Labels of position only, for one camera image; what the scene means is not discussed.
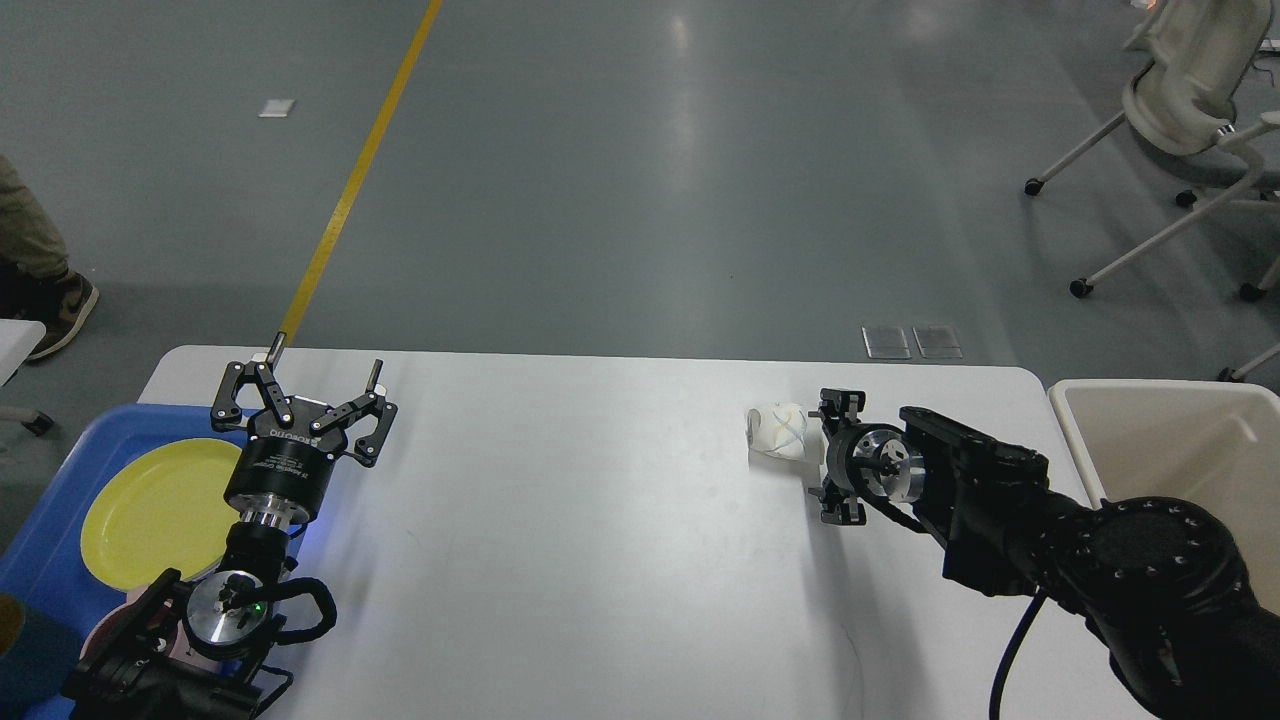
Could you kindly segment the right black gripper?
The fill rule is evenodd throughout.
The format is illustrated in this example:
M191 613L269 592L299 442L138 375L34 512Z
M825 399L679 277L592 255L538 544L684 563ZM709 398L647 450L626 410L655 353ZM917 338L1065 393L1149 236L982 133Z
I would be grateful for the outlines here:
M860 389L820 389L817 410L808 416L820 423L826 438L826 470L820 486L808 489L817 501L818 519L832 527L864 527L865 509L860 500L873 497L867 470L856 456L858 443L873 432L861 423L867 393Z

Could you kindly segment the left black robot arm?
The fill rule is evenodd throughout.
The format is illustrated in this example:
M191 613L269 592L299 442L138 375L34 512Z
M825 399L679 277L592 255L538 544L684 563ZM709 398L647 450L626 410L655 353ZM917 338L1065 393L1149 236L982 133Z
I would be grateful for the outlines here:
M73 719L257 719L293 683L271 651L337 625L326 584L294 577L291 542L317 519L342 457L378 462L398 407L381 360L344 404L287 393L275 375L285 340L229 363L210 407L215 432L246 436L223 496L238 515L223 556L191 582L164 570L88 643L61 688Z

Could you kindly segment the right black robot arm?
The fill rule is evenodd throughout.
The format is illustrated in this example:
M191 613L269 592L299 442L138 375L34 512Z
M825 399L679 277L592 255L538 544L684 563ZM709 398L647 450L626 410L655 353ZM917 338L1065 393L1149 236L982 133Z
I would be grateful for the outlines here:
M1041 452L927 407L900 424L861 419L867 396L823 388L826 438L814 488L820 520L865 523L867 507L943 551L943 578L984 596L1025 596L1000 660L988 715L1001 715L1012 662L1046 602L1083 618L1135 702L1160 719L1275 719L1277 615L1257 598L1228 527L1181 498L1091 509L1050 487Z

